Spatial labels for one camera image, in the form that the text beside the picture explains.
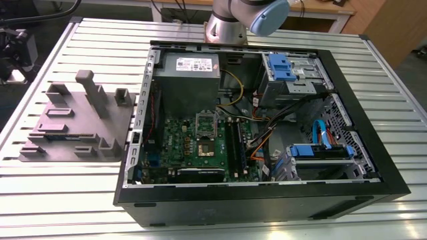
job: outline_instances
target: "wooden cabinet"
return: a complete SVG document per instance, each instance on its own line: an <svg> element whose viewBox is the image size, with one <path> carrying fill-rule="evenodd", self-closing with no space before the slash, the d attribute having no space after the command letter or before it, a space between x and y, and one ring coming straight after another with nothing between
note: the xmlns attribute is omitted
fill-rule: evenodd
<svg viewBox="0 0 427 240"><path fill-rule="evenodd" d="M350 0L357 14L342 33L365 34L393 68L427 36L427 0Z"/></svg>

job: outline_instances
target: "cable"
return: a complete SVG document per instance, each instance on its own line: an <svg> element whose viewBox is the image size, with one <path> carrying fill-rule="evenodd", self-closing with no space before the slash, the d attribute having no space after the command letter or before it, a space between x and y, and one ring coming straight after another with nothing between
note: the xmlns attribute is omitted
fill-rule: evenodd
<svg viewBox="0 0 427 240"><path fill-rule="evenodd" d="M305 14L306 14L306 4L305 4L305 1L303 0L299 0L301 1L301 13L299 13L299 17L303 18L305 17Z"/></svg>
<svg viewBox="0 0 427 240"><path fill-rule="evenodd" d="M273 179L273 159L270 158L270 136L266 139L266 142L262 146L262 150L263 150L263 155L265 155L265 165L267 166L267 168L270 169L267 178L263 177L263 182L270 182Z"/></svg>
<svg viewBox="0 0 427 240"><path fill-rule="evenodd" d="M31 17L12 18L12 19L6 19L6 20L0 19L0 26L42 22L42 21L63 18L63 17L71 15L76 11L80 3L82 3L82 0L75 0L75 3L72 5L72 7L67 11L56 13L56 14L44 15L44 16L31 16Z"/></svg>
<svg viewBox="0 0 427 240"><path fill-rule="evenodd" d="M258 122L262 121L262 120L258 120L258 119L253 119L253 118L250 118L250 117L247 117L247 116L235 115L235 114L233 114L230 111L227 111L223 107L221 107L221 106L217 106L217 107L222 110L222 112L223 112L225 114L227 114L227 115L231 116L231 117L247 119L247 120L250 120L250 121L258 121Z"/></svg>
<svg viewBox="0 0 427 240"><path fill-rule="evenodd" d="M261 142L261 144L258 145L255 151L251 154L251 159L255 157L257 152L261 150L262 146L265 145L265 143L267 142L269 138L271 137L271 135L274 134L274 132L271 132L269 134L269 136L265 138L265 140Z"/></svg>
<svg viewBox="0 0 427 240"><path fill-rule="evenodd" d="M181 20L182 22L185 22L186 20L182 20L181 18L179 18L179 16L177 15L177 13L182 13L182 11L178 11L177 9L174 9L174 8L167 8L167 10L169 10L169 13L171 14L171 18L173 19L178 19L178 20Z"/></svg>
<svg viewBox="0 0 427 240"><path fill-rule="evenodd" d="M233 103L234 102L234 96L230 97L230 102ZM242 116L246 116L246 114L243 113L243 111L241 110L241 108L234 104L231 105L234 107L234 109L239 112L239 114Z"/></svg>
<svg viewBox="0 0 427 240"><path fill-rule="evenodd" d="M251 144L255 143L262 138L265 138L269 135L269 133L274 131L275 127L277 127L277 124L273 127L270 127L269 130L262 135L259 135L255 139L251 140Z"/></svg>
<svg viewBox="0 0 427 240"><path fill-rule="evenodd" d="M337 139L335 139L335 137L334 137L334 135L333 135L333 133L331 133L330 129L327 129L327 130L326 130L326 132L327 132L329 136L331 137L334 144L337 144L337 145L338 145L338 144L339 144L339 142L337 141Z"/></svg>
<svg viewBox="0 0 427 240"><path fill-rule="evenodd" d="M150 132L146 137L146 140L142 144L143 146L146 145L150 137L153 136L154 129L155 129L155 96L154 96L154 93L151 93L151 128L150 128Z"/></svg>
<svg viewBox="0 0 427 240"><path fill-rule="evenodd" d="M170 17L167 17L167 16L163 15L163 13L162 13L162 11L159 10L159 8L158 8L154 0L151 0L151 4L153 4L154 8L157 9L158 13L162 15L162 17L173 23L174 20L173 20Z"/></svg>
<svg viewBox="0 0 427 240"><path fill-rule="evenodd" d="M273 116L270 122L267 123L266 129L271 127L271 125L278 122L282 118L285 118L287 115L290 115L293 112L295 112L295 109L299 108L306 102L315 100L315 99L323 99L330 94L327 92L318 93L315 95L306 95L302 99L299 99L297 102L294 102L291 105L286 106L277 114Z"/></svg>
<svg viewBox="0 0 427 240"><path fill-rule="evenodd" d="M190 23L185 0L182 1L183 5L185 5L185 8L182 7L182 4L179 3L179 0L175 0L175 2L177 2L177 4L178 4L178 6L179 6L179 8L181 8L181 10L182 10L182 12L183 12L183 14L186 16L187 23Z"/></svg>
<svg viewBox="0 0 427 240"><path fill-rule="evenodd" d="M322 136L322 144L326 146L326 149L331 149L331 144L329 141L329 134L327 134L327 126L326 122L322 119L317 119L313 123L313 143L319 143L318 137L318 127L321 127L321 136Z"/></svg>
<svg viewBox="0 0 427 240"><path fill-rule="evenodd" d="M221 107L227 107L227 106L231 106L231 105L237 104L242 100L243 92L245 92L245 86L243 86L243 83L242 83L241 79L237 77L237 75L234 75L230 71L227 71L225 69L222 69L221 71L229 73L233 76L233 78L238 81L238 83L241 85L241 95L239 95L238 99L235 101L233 101L231 103L217 105L217 106L221 106Z"/></svg>
<svg viewBox="0 0 427 240"><path fill-rule="evenodd" d="M189 18L189 12L187 12L187 7L186 7L186 0L182 0L182 5L185 7L185 14L187 17L187 23L191 24L191 19Z"/></svg>
<svg viewBox="0 0 427 240"><path fill-rule="evenodd" d="M253 110L253 118L254 119L259 119L259 120L262 120L263 118L262 117L259 117L259 116L257 116L257 110L259 109L259 107L257 106L257 107L254 107L254 110Z"/></svg>
<svg viewBox="0 0 427 240"><path fill-rule="evenodd" d="M195 18L195 16L197 16L198 13L199 13L199 10L197 10L197 11L194 12L194 15L191 16L190 21L194 20L194 18Z"/></svg>

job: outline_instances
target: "floor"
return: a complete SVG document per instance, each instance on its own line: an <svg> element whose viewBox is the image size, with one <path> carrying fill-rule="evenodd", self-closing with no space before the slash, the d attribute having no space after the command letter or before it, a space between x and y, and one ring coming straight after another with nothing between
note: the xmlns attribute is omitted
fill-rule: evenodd
<svg viewBox="0 0 427 240"><path fill-rule="evenodd" d="M63 4L63 9L67 10L71 7L71 3ZM52 14L54 7L48 1L38 1L36 7L42 15ZM185 19L183 13L178 10L162 11L169 18ZM96 4L82 4L75 16L102 19L120 19L120 20L137 20L151 21L153 12L149 7L133 7L133 6L110 6ZM189 10L189 16L193 18L191 23L203 24L210 19L211 13L207 11ZM39 58L35 63L34 70L38 71L51 53L51 50L56 44L56 41L67 26L70 17L62 18L55 21L43 22L39 26L31 28L35 33ZM427 79L427 58L417 58L413 53L407 56L402 65L395 70L407 88L413 92L417 100L425 109L427 109L427 94L426 94L426 79ZM0 85L0 130L14 113L23 95L26 94L27 85Z"/></svg>

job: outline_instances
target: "green motherboard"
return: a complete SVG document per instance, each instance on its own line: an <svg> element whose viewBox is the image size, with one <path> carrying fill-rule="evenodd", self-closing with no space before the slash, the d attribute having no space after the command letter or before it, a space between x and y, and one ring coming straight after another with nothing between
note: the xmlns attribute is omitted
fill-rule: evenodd
<svg viewBox="0 0 427 240"><path fill-rule="evenodd" d="M238 159L234 159L229 156L231 134L227 131L231 129L231 124L237 124L237 121L239 133L237 131L234 134L239 135L242 140L243 147L239 148L239 151L243 151L243 157L242 152L238 152ZM146 176L150 175L150 183L171 183L171 175L177 173L177 169L222 169L225 170L223 182L258 182L259 166L258 164L247 165L245 156L250 139L253 139L253 131L251 123L247 120L231 120L231 118L225 120L215 119L215 117L210 119L205 116L198 119L197 117L167 118L159 166L158 169L151 167L150 172L146 171Z"/></svg>

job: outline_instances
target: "label sticker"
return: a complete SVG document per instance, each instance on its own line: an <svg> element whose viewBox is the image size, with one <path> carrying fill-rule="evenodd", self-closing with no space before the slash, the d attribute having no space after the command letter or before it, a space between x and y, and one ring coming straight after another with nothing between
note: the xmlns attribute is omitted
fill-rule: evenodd
<svg viewBox="0 0 427 240"><path fill-rule="evenodd" d="M67 136L67 137L66 137L66 139L67 139L67 140L72 140L72 141L78 141L78 140L80 140L80 138L79 138L79 137L72 137L72 136Z"/></svg>
<svg viewBox="0 0 427 240"><path fill-rule="evenodd" d="M294 74L305 74L303 69L293 69Z"/></svg>
<svg viewBox="0 0 427 240"><path fill-rule="evenodd" d="M257 97L254 97L254 107L259 106L259 102L261 102L261 100Z"/></svg>
<svg viewBox="0 0 427 240"><path fill-rule="evenodd" d="M281 153L282 153L282 152L281 152L278 149L274 150L273 157L274 157L274 158L279 157Z"/></svg>
<svg viewBox="0 0 427 240"><path fill-rule="evenodd" d="M213 72L213 59L181 57L177 59L177 71Z"/></svg>
<svg viewBox="0 0 427 240"><path fill-rule="evenodd" d="M262 171L265 172L265 174L269 176L270 174L270 169L266 165L262 166Z"/></svg>

